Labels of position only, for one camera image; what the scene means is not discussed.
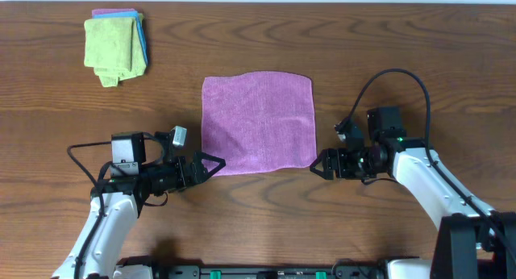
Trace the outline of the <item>purple microfiber cloth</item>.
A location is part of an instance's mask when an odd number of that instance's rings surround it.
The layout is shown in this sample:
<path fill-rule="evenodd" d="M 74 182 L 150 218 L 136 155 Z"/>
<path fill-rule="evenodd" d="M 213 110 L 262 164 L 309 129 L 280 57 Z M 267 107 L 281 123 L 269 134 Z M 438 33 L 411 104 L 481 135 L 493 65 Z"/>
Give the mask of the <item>purple microfiber cloth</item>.
<path fill-rule="evenodd" d="M 202 150 L 226 161 L 221 176 L 309 166 L 317 156 L 312 81 L 274 71 L 205 78 Z"/>

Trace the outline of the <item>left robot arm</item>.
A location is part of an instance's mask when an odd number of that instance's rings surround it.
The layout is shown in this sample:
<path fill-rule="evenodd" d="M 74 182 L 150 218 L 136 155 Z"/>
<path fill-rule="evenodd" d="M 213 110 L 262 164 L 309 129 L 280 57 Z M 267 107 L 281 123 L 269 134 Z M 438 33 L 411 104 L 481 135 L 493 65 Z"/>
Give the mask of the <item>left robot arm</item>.
<path fill-rule="evenodd" d="M 157 278 L 156 268 L 132 257 L 119 261 L 127 234 L 148 199 L 200 185 L 223 169 L 223 158 L 196 151 L 191 161 L 176 155 L 185 145 L 187 130 L 133 131 L 113 134 L 112 158 L 90 176 L 90 210 L 81 234 L 63 264 L 59 279 Z"/>

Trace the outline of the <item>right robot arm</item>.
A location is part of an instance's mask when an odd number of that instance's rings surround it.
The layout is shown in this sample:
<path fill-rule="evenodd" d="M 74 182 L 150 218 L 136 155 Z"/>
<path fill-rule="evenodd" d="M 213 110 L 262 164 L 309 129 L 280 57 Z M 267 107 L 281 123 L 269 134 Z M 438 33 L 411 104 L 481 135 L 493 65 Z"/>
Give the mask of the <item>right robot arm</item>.
<path fill-rule="evenodd" d="M 431 260 L 386 260 L 369 277 L 513 278 L 515 214 L 499 212 L 470 192 L 421 138 L 410 138 L 397 107 L 368 111 L 366 146 L 350 120 L 337 127 L 343 148 L 323 150 L 310 171 L 325 180 L 370 185 L 381 179 L 405 187 L 438 229 Z"/>

